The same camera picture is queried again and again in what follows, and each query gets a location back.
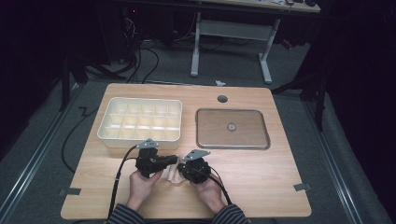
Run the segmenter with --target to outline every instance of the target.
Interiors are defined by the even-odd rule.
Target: person
[[[163,171],[155,173],[151,178],[143,177],[139,171],[130,175],[130,196],[127,204],[117,204],[107,223],[145,223],[145,219],[138,214],[140,206],[149,197],[157,180]],[[215,181],[208,178],[204,183],[190,184],[197,190],[200,200],[213,212],[214,224],[248,224],[244,212],[236,205],[226,205],[221,199],[221,188]]]

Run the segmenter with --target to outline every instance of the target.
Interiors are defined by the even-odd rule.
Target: metal bracket
[[[210,151],[193,149],[187,156],[183,157],[183,161],[195,161],[209,154]]]
[[[158,147],[158,146],[159,146],[158,143],[154,142],[154,140],[149,138],[148,140],[137,145],[136,148],[152,148],[152,147]]]

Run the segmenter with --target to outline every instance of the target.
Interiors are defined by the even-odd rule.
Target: finger
[[[163,175],[163,170],[155,173],[151,178],[155,181],[157,181],[158,179],[160,179],[161,175]]]

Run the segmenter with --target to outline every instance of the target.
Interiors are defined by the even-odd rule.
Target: tape
[[[301,184],[298,184],[298,185],[294,185],[294,189],[296,191],[300,191],[300,190],[303,190],[303,189],[305,191],[307,191],[307,190],[311,190],[312,188],[311,188],[310,184],[301,183]]]
[[[81,189],[61,189],[59,191],[59,196],[66,196],[66,195],[79,195]]]

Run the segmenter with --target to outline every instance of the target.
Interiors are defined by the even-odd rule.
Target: sleeve
[[[214,217],[212,224],[248,224],[244,212],[236,205],[223,207]]]
[[[108,224],[123,224],[123,223],[134,223],[143,224],[145,219],[140,216],[135,210],[123,205],[117,204],[113,213],[107,221]]]

